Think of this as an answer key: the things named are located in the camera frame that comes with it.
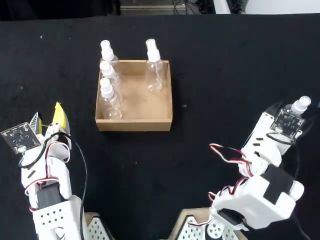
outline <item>black tablecloth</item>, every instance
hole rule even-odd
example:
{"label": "black tablecloth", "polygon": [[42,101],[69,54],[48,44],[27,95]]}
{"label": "black tablecloth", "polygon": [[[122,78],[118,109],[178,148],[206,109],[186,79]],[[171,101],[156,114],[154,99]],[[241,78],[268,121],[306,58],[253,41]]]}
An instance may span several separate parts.
{"label": "black tablecloth", "polygon": [[[0,129],[40,111],[52,120],[56,101],[87,158],[85,211],[101,214],[117,240],[168,237],[185,208],[208,207],[208,191],[240,177],[209,143],[240,148],[260,114],[302,95],[319,101],[320,15],[150,16],[0,23]],[[120,59],[145,59],[155,38],[172,74],[170,132],[98,131],[94,120],[100,41]],[[317,236],[319,122],[300,141],[298,180],[305,194],[297,216]],[[18,157],[0,140],[1,238],[36,239]],[[294,149],[283,157],[296,167]],[[72,191],[81,196],[84,167],[77,149],[69,164]],[[247,232],[250,239],[302,239],[292,220]]]}

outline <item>bottle cap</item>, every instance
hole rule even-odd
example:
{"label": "bottle cap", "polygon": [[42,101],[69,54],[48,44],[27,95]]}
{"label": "bottle cap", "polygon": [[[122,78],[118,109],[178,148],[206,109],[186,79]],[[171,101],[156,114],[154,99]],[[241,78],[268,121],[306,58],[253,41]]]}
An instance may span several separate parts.
{"label": "bottle cap", "polygon": [[104,76],[110,76],[113,74],[114,68],[107,61],[100,62],[100,69]]}
{"label": "bottle cap", "polygon": [[147,41],[145,41],[145,44],[147,48],[148,60],[152,63],[158,62],[161,57],[159,50],[157,49],[156,40],[152,38],[148,39]]}
{"label": "bottle cap", "polygon": [[103,40],[101,43],[100,43],[100,46],[101,46],[101,50],[108,50],[108,49],[111,49],[111,44],[108,40]]}
{"label": "bottle cap", "polygon": [[100,79],[101,96],[104,98],[111,98],[114,95],[114,88],[110,84],[109,78],[103,77]]}
{"label": "bottle cap", "polygon": [[114,51],[111,48],[110,49],[103,49],[101,51],[101,55],[102,55],[102,59],[104,61],[108,61],[108,62],[112,61],[115,57]]}
{"label": "bottle cap", "polygon": [[295,114],[303,114],[308,106],[311,104],[311,99],[308,96],[302,96],[299,100],[295,101],[291,106],[292,112]]}
{"label": "bottle cap", "polygon": [[101,46],[102,59],[108,62],[112,61],[115,55],[114,55],[114,51],[111,48],[110,42],[108,40],[103,40],[100,43],[100,46]]}

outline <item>circuit board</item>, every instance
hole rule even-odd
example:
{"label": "circuit board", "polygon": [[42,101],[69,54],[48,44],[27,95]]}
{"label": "circuit board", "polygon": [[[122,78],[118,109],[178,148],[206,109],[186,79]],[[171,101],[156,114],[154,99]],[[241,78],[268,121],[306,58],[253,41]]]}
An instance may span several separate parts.
{"label": "circuit board", "polygon": [[27,122],[9,128],[0,134],[16,154],[41,145]]}
{"label": "circuit board", "polygon": [[282,135],[293,139],[304,123],[305,119],[281,109],[279,114],[275,117],[271,129],[276,132],[281,130]]}

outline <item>perforated white bracket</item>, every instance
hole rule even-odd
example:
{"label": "perforated white bracket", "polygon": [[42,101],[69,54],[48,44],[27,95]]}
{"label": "perforated white bracket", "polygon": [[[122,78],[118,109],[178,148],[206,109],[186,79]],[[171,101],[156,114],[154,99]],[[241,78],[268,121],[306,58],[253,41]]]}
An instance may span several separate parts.
{"label": "perforated white bracket", "polygon": [[111,240],[99,217],[94,217],[88,226],[90,240]]}
{"label": "perforated white bracket", "polygon": [[212,239],[219,239],[224,230],[225,230],[225,225],[221,223],[220,221],[213,219],[210,224],[208,225],[206,232],[209,235],[210,238]]}
{"label": "perforated white bracket", "polygon": [[216,219],[202,226],[192,226],[188,222],[197,224],[194,216],[188,216],[175,240],[208,240],[206,239],[206,231],[209,239],[239,240],[234,231]]}
{"label": "perforated white bracket", "polygon": [[192,226],[189,223],[197,223],[194,216],[188,216],[175,240],[205,240],[205,226]]}
{"label": "perforated white bracket", "polygon": [[222,240],[239,240],[239,238],[236,236],[234,231],[225,227],[222,234]]}

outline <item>open cardboard box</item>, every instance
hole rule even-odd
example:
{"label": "open cardboard box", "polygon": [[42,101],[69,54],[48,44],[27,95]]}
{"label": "open cardboard box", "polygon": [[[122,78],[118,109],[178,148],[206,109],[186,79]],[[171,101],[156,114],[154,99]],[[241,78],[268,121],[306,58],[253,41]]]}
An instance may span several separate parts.
{"label": "open cardboard box", "polygon": [[95,122],[100,131],[170,131],[173,110],[169,61],[163,61],[165,86],[157,93],[147,90],[145,60],[120,60],[116,71],[122,79],[122,119],[103,119],[99,105],[100,85],[96,95]]}

